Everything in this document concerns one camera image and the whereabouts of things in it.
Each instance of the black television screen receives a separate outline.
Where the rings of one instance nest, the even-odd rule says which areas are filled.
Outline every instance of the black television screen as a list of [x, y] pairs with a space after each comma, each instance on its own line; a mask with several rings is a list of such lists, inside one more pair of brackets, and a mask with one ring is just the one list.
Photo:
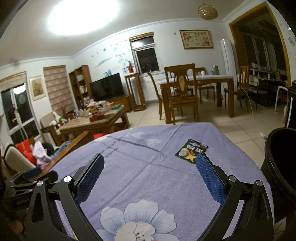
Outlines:
[[120, 74], [114, 74], [92, 82], [90, 83], [90, 88], [94, 101], [124, 96]]

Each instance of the sunflower painting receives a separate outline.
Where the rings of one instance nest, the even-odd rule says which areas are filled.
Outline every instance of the sunflower painting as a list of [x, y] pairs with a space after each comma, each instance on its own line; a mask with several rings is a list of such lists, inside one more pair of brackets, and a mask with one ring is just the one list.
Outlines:
[[184, 49], [213, 48], [208, 30], [180, 30]]
[[32, 91], [33, 101], [45, 97], [41, 75], [30, 78], [29, 82], [30, 82], [30, 87]]

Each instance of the black and yellow packaging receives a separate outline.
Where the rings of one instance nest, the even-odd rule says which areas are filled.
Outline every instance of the black and yellow packaging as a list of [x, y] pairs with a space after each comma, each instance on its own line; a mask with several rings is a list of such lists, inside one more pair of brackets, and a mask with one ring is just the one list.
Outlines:
[[202, 152], [204, 153], [207, 149], [207, 145], [188, 139], [186, 144], [175, 154], [175, 156], [195, 164], [196, 155]]

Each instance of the black bucket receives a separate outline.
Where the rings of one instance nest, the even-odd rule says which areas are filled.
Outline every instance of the black bucket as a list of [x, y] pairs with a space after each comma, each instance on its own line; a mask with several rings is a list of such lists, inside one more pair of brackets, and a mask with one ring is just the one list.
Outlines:
[[273, 130], [265, 143], [261, 171], [270, 184], [274, 201], [274, 222], [296, 209], [296, 130]]

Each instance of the silver screw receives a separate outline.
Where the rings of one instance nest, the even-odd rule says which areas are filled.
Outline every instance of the silver screw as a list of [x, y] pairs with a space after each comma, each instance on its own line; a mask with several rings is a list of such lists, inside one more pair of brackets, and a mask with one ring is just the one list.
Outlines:
[[37, 182], [37, 187], [40, 187], [40, 186], [42, 186], [43, 185], [43, 181], [39, 181], [39, 182]]
[[66, 176], [65, 178], [64, 178], [64, 182], [66, 182], [66, 183], [68, 183], [69, 181], [71, 181], [72, 180], [72, 177], [70, 177], [70, 176]]
[[262, 187], [263, 186], [263, 183], [261, 181], [256, 181], [256, 184], [259, 186], [259, 187]]
[[235, 176], [229, 176], [228, 180], [231, 182], [236, 182], [237, 178]]

